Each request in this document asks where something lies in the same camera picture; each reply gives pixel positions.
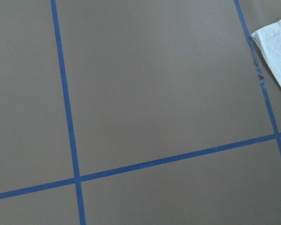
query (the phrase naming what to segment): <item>gray surface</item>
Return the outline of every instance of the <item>gray surface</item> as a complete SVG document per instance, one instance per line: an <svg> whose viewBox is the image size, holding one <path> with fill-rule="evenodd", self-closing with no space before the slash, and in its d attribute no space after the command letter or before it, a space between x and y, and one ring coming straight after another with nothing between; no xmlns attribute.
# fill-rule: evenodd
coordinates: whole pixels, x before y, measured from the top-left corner
<svg viewBox="0 0 281 225"><path fill-rule="evenodd" d="M233 1L57 3L82 174L272 133Z"/></svg>
<svg viewBox="0 0 281 225"><path fill-rule="evenodd" d="M83 183L88 224L281 225L275 141Z"/></svg>
<svg viewBox="0 0 281 225"><path fill-rule="evenodd" d="M240 0L240 3L250 34L281 19L281 0ZM256 49L259 54L261 71L266 78L267 90L270 95L279 131L281 131L281 88L265 63L257 46Z"/></svg>
<svg viewBox="0 0 281 225"><path fill-rule="evenodd" d="M50 1L0 0L0 192L71 177Z"/></svg>
<svg viewBox="0 0 281 225"><path fill-rule="evenodd" d="M0 225L79 224L75 186L0 200Z"/></svg>

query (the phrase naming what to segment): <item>blue grid line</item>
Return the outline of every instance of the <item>blue grid line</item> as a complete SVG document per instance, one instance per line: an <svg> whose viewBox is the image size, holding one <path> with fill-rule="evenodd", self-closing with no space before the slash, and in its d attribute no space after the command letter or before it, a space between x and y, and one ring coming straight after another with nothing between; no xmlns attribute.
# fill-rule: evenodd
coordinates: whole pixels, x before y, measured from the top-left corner
<svg viewBox="0 0 281 225"><path fill-rule="evenodd" d="M144 162L144 163L139 163L139 164L124 166L124 167L111 169L111 170L107 170L107 171L83 175L83 176L81 176L81 182L85 182L88 180L95 180L95 179L108 177L108 176L112 176L112 175L116 175L116 174L120 174L120 173L126 173L126 172L130 172L130 171L134 171L134 170L140 170L140 169L144 169L144 168L148 168L148 167L152 167L152 166L156 166L156 165L162 165L162 164L166 164L166 163L171 163L171 162L175 162L175 161L180 161L180 160L184 160L184 159L188 159L188 158L195 158L195 157L199 157L199 156L203 156L203 155L209 155L209 154L220 152L220 151L232 150L232 149L236 149L236 148L240 148L240 147L244 147L244 146L249 146L252 144L263 143L263 142L275 140L276 137L277 137L277 135L275 135L275 134L267 135L267 136L262 136L262 137L258 137L258 138L252 138L252 139L245 140L245 141L221 145L221 146L213 147L213 148L209 148L209 149L188 152L185 154L161 158L161 159L148 161L148 162ZM0 199L9 198L9 197L18 196L18 195L24 195L24 194L47 190L47 189L51 189L51 188L58 188L61 186L70 185L70 184L74 184L74 183L75 183L74 178L71 178L71 179L60 180L60 181L47 183L47 184L43 184L43 185L22 188L22 189L18 189L18 190L14 190L14 191L8 191L8 192L0 193Z"/></svg>
<svg viewBox="0 0 281 225"><path fill-rule="evenodd" d="M256 50L255 50L255 47L253 45L252 38L249 34L248 27L247 27L247 24L245 22L244 15L243 15L241 6L239 4L239 1L234 0L234 3L235 3L235 7L236 7L236 10L237 10L237 14L238 14L240 23L241 23L241 25L243 27L243 30L244 30L244 35L245 35L246 40L247 40L247 42L250 46L250 49L251 49L251 52L252 52L252 55L253 55L253 58L254 58L254 63L255 63L255 66L256 66L257 74L262 79L262 81L260 83L260 86L261 86L261 89L262 89L262 94L263 94L264 100L266 102L267 112L268 112L268 115L270 117L270 121L271 121L273 131L274 131L275 136L276 136L276 141L277 141L280 156L281 156L281 138L279 136L279 130L278 130L278 126L277 126L277 123L276 123L275 115L274 115L274 112L273 112L273 109L272 109L272 106L271 106L271 103L270 103L270 99L269 99L269 96L268 96L268 93L267 93L267 90L266 90L265 79L264 79L264 76L261 73L261 69L260 69L260 66L259 66L259 63L258 63Z"/></svg>
<svg viewBox="0 0 281 225"><path fill-rule="evenodd" d="M68 86L67 86L67 75L66 75L65 61L64 61L63 51L62 51L62 43L61 43L60 30L59 30L59 21L58 21L58 14L57 14L57 7L56 7L55 0L51 0L51 8L52 8L52 16L53 16L53 23L54 23L55 38L56 38L56 46L57 46L57 51L58 51L62 90L63 90L63 95L64 95L66 115L67 115L67 127L68 127L70 146L71 146L71 155L72 155L73 170L74 170L74 181L75 181L75 186L76 186L79 220L80 220L80 224L84 225L84 224L86 224L86 220L85 220L82 188L81 188L81 181L80 181L78 155L77 155L77 149L76 149L76 143L75 143L70 97L69 97L69 91L68 91Z"/></svg>

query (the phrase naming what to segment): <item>gray floor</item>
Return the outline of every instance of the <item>gray floor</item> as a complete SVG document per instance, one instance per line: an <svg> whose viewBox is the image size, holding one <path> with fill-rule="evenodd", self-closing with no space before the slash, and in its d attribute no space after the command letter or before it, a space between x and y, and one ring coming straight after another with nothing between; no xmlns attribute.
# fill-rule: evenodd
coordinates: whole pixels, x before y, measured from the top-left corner
<svg viewBox="0 0 281 225"><path fill-rule="evenodd" d="M56 2L81 175L273 134L232 0ZM250 33L281 19L281 1L240 4ZM0 193L73 176L50 1L0 1ZM82 193L89 225L281 225L281 157L270 140ZM13 224L79 224L75 185L0 199Z"/></svg>

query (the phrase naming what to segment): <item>white towel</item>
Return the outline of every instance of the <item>white towel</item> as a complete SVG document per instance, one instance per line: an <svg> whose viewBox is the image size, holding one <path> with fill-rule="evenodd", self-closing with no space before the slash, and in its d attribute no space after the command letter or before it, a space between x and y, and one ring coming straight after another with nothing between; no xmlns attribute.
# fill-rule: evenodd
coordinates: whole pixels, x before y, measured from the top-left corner
<svg viewBox="0 0 281 225"><path fill-rule="evenodd" d="M281 86L281 20L257 30L252 39Z"/></svg>

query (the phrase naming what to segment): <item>horizontal blue line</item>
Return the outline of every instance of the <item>horizontal blue line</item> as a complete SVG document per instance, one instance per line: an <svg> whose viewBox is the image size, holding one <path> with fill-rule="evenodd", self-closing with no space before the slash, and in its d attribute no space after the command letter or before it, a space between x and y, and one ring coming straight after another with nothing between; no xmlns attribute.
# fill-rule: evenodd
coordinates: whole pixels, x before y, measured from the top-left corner
<svg viewBox="0 0 281 225"><path fill-rule="evenodd" d="M55 181L52 183L46 183L46 184L36 185L36 186L32 186L32 187L26 187L26 188L14 190L14 191L7 191L7 192L0 193L0 199L10 198L10 197L18 196L18 195L25 195L25 194L29 194L29 193L33 193L33 192L37 192L37 191L48 190L51 188L58 188L61 186L70 185L70 184L74 184L74 183L75 183L74 178L70 178L70 179L66 179L66 180Z"/></svg>
<svg viewBox="0 0 281 225"><path fill-rule="evenodd" d="M161 164L175 162L175 161L179 161L179 160L183 160L183 159L208 155L208 154L216 153L216 152L220 152L220 151L231 150L234 148L239 148L239 147L243 147L243 146L247 146L247 145L252 145L252 144L257 144L257 143L261 143L261 142L274 140L276 138L277 138L277 136L275 134L267 135L267 136L263 136L263 137L249 139L246 141L226 144L226 145L222 145L219 147L189 152L189 153L185 153L185 154L181 154L181 155L161 158L161 159L148 161L148 162L144 162L144 163L139 163L139 164L135 164L135 165L129 165L129 166L124 166L124 167L111 169L111 170L107 170L107 171L92 173L92 174L81 176L81 182L88 181L88 180L95 180L95 179L99 179L102 177L108 177L108 176L125 173L125 172L129 172L129 171L144 169L144 168L152 167L155 165L161 165ZM60 181L46 183L46 184L37 185L37 186L33 186L33 187L26 187L26 188L14 190L14 191L0 193L0 199L10 198L10 197L18 196L18 195L25 195L25 194L29 194L29 193L33 193L33 192L37 192L37 191L43 191L43 190L47 190L47 189L51 189L51 188L58 188L61 186L70 185L70 184L74 184L74 183L75 183L75 178L70 178L70 179L66 179L66 180L60 180Z"/></svg>

